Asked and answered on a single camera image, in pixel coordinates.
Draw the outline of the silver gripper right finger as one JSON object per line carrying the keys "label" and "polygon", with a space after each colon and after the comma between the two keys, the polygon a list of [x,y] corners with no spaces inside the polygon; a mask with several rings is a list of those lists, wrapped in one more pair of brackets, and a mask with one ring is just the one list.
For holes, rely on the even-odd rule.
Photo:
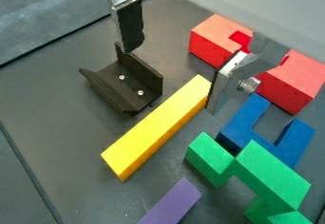
{"label": "silver gripper right finger", "polygon": [[260,33],[253,34],[249,54],[237,52],[227,65],[216,72],[209,99],[208,112],[213,115],[224,94],[236,90],[252,94],[260,85],[256,76],[275,68],[288,55],[289,48]]}

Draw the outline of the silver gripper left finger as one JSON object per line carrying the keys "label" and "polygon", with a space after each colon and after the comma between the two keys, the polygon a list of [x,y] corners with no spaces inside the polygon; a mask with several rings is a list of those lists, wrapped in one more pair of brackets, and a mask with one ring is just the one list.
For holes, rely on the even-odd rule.
{"label": "silver gripper left finger", "polygon": [[124,51],[130,53],[145,40],[141,0],[111,0],[111,2],[121,45]]}

